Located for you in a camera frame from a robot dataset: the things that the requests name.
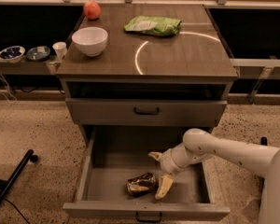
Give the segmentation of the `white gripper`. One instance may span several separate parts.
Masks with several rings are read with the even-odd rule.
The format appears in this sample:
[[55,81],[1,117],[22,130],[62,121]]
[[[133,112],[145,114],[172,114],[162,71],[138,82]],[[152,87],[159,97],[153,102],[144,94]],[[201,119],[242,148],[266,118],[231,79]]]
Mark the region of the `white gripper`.
[[179,174],[183,171],[183,169],[175,163],[171,148],[167,149],[162,154],[155,151],[149,152],[148,156],[153,158],[155,161],[159,161],[161,170],[166,174],[159,177],[159,186],[155,194],[155,198],[160,200],[166,196],[173,185],[174,179],[172,175]]

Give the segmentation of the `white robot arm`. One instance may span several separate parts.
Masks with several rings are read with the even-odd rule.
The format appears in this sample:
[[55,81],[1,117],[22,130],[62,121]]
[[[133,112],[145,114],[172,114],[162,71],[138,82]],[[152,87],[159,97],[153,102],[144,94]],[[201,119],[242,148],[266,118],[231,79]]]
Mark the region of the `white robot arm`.
[[280,147],[268,147],[222,139],[200,129],[187,130],[182,143],[149,156],[160,163],[163,175],[155,194],[162,199],[174,176],[186,167],[216,155],[265,179],[258,224],[280,224]]

